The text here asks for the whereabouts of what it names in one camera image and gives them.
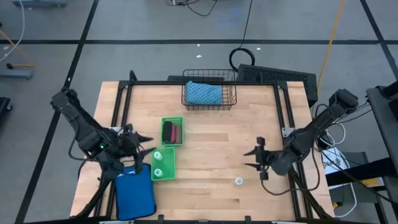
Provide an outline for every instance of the green plastic container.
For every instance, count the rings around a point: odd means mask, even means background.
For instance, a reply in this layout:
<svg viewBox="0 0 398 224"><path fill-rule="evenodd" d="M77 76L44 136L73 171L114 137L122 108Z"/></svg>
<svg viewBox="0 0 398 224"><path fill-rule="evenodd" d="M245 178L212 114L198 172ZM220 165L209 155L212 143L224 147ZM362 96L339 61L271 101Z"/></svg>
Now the green plastic container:
<svg viewBox="0 0 398 224"><path fill-rule="evenodd" d="M155 159L155 152L160 152L162 160ZM150 178L152 181L175 179L175 153L173 147L157 148L152 152L152 162L150 167ZM161 177L155 175L155 170L160 169L163 172Z"/></svg>
<svg viewBox="0 0 398 224"><path fill-rule="evenodd" d="M181 124L181 130L182 130L182 136L181 136L181 143L170 143L170 142L163 142L162 139L160 139L162 146L182 146L184 144L184 118L183 117L168 117L168 118L162 118L162 135L163 136L163 124L165 121L170 121L173 122L174 124Z"/></svg>

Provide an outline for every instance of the yellow cable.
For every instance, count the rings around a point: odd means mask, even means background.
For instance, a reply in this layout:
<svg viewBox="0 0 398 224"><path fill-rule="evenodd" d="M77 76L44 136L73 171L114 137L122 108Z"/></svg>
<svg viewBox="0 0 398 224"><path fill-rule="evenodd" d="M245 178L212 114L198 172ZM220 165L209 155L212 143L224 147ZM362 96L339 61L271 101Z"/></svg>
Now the yellow cable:
<svg viewBox="0 0 398 224"><path fill-rule="evenodd" d="M344 3L345 2L346 2L346 0L341 0L340 7L338 8L335 24L333 25L333 30L331 32L331 36L330 36L330 40L329 40L329 44L328 44L328 50L326 51L325 58L323 59L321 73L319 74L318 85L317 85L317 94L318 94L318 96L319 96L319 92L321 91L323 73L325 72L325 67L326 67L326 64L328 63L328 58L329 58L329 54L330 54L330 50L331 50L331 43L335 39L337 24L338 24L338 21L340 20L341 12L343 11L343 7L344 7ZM312 106L312 112L311 112L312 117L314 118L315 114L313 113L313 110L314 110L314 106Z"/></svg>
<svg viewBox="0 0 398 224"><path fill-rule="evenodd" d="M7 40L8 40L8 42L10 42L10 44L12 44L12 46L14 46L22 55L24 55L27 59L28 59L28 61L30 62L30 64L15 64L15 65L12 65L12 66L15 66L15 67L35 67L35 64L32 62L33 60L29 57L29 55L27 54L27 53L25 53L23 50L21 50L18 46L16 46L14 43L13 43L13 41L2 31L2 30L0 30L0 34L4 37L4 38L6 38Z"/></svg>

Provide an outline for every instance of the wooden table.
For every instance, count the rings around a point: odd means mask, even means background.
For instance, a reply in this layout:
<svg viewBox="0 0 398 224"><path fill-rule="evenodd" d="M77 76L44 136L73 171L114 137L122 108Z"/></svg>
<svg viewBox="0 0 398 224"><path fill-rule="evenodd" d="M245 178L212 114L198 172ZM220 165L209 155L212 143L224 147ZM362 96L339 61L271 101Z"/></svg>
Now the wooden table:
<svg viewBox="0 0 398 224"><path fill-rule="evenodd" d="M302 82L290 82L289 96L296 127L311 121ZM99 94L94 118L102 126L110 126L118 82L104 82ZM272 86L237 87L238 103L229 111L187 111L181 104L181 86L134 85L127 123L153 141L144 147L160 146L161 118L183 116L185 144L176 147L175 180L154 182L157 213L145 219L155 220L164 214L166 220L295 220L291 194L272 196L260 184L259 173L245 166L254 156L243 154L254 148L256 137L266 139L266 149L282 147L274 90ZM125 93L119 109L118 125L123 112ZM280 91L286 126L283 92ZM315 153L321 182L312 192L327 213L334 216L321 156ZM145 158L150 163L150 156ZM308 187L315 186L317 172L312 157L303 166ZM82 210L98 188L101 169L88 162L82 168L70 215ZM234 179L242 177L243 185L235 186ZM266 187L273 192L289 188L288 177L269 172ZM302 194L298 193L301 216L305 216ZM108 191L103 197L101 214L105 214Z"/></svg>

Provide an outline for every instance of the black wire basket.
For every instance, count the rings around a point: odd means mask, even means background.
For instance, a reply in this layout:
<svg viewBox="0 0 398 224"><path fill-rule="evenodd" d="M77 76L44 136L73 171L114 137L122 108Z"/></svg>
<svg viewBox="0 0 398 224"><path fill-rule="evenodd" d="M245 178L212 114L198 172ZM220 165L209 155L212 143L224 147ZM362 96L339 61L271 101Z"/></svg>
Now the black wire basket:
<svg viewBox="0 0 398 224"><path fill-rule="evenodd" d="M218 85L222 89L220 105L198 105L186 101L186 85L182 86L181 102L187 110L230 110L236 104L236 76L231 69L187 69L182 73L182 80L201 84Z"/></svg>

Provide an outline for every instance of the blue towel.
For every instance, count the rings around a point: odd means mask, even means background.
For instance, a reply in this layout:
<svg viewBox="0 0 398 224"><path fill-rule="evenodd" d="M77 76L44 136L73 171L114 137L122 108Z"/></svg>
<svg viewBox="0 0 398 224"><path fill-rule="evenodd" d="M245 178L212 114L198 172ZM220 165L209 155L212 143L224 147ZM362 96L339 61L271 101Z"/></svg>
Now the blue towel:
<svg viewBox="0 0 398 224"><path fill-rule="evenodd" d="M128 174L120 174L116 184L116 217L118 220L133 220L156 212L154 186L150 179L150 165L134 175L134 166L125 167Z"/></svg>
<svg viewBox="0 0 398 224"><path fill-rule="evenodd" d="M223 102L223 90L221 86L197 84L187 82L186 101L193 105L221 105Z"/></svg>

